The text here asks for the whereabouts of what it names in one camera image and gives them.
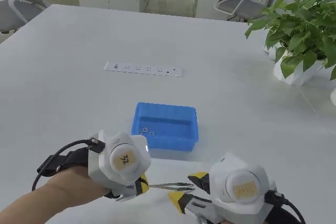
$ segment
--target potted plant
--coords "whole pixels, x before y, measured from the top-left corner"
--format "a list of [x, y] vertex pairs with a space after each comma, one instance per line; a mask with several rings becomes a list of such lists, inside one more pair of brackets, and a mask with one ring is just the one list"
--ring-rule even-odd
[[322, 67], [336, 65], [336, 0], [277, 0], [263, 14], [249, 22], [245, 35], [268, 29], [267, 49], [280, 44], [274, 67], [279, 80], [302, 85]]

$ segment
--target electrical outlet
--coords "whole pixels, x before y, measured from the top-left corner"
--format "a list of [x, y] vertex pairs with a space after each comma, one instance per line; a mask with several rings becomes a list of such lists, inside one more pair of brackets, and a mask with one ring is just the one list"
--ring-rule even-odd
[[106, 71], [127, 72], [127, 73], [144, 73], [157, 76], [182, 76], [182, 69], [176, 67], [148, 66], [132, 63], [113, 63], [107, 62], [104, 69]]

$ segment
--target wrist strap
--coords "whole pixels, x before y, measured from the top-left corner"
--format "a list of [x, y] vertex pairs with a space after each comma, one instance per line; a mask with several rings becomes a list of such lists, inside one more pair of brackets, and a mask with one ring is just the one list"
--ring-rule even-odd
[[[53, 157], [50, 155], [43, 164], [37, 168], [37, 172], [40, 173], [41, 170], [44, 168], [46, 163]], [[84, 147], [80, 148], [76, 151], [69, 152], [66, 156], [59, 155], [54, 158], [54, 160], [43, 170], [42, 176], [43, 177], [52, 177], [59, 173], [62, 170], [74, 167], [74, 166], [83, 166], [88, 167], [88, 159], [89, 159], [89, 150]], [[105, 195], [105, 197], [110, 199], [119, 198], [119, 196], [113, 195], [112, 191]]]

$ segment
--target wrist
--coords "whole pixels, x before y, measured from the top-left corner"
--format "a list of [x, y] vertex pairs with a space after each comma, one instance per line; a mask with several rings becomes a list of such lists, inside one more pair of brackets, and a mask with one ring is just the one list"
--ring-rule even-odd
[[48, 199], [50, 199], [50, 201], [52, 202], [50, 203], [50, 207], [56, 213], [62, 212], [70, 207], [69, 196], [64, 190], [60, 188], [57, 188], [53, 185], [45, 184], [42, 187], [38, 188], [36, 191], [42, 193], [43, 195], [48, 197]]

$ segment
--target white flower pot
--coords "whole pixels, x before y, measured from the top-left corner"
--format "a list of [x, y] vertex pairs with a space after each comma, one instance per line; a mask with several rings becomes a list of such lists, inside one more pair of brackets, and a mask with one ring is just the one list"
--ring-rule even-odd
[[275, 60], [275, 53], [279, 47], [281, 47], [280, 43], [275, 44], [269, 50], [267, 49], [266, 46], [264, 46], [264, 51], [268, 54], [268, 58], [270, 60]]
[[322, 67], [323, 67], [323, 61], [317, 60], [313, 66], [311, 66], [309, 69], [307, 69], [305, 72], [303, 71], [303, 62], [299, 63], [294, 73], [292, 73], [287, 78], [284, 78], [282, 71], [281, 71], [281, 63], [284, 57], [289, 56], [290, 53], [287, 51], [284, 53], [284, 55], [281, 57], [281, 59], [275, 63], [273, 73], [274, 75], [280, 80], [290, 85], [297, 85], [301, 86], [306, 81], [308, 81], [313, 75], [315, 75]]
[[336, 89], [334, 89], [334, 91], [331, 92], [330, 99], [331, 102], [336, 106]]

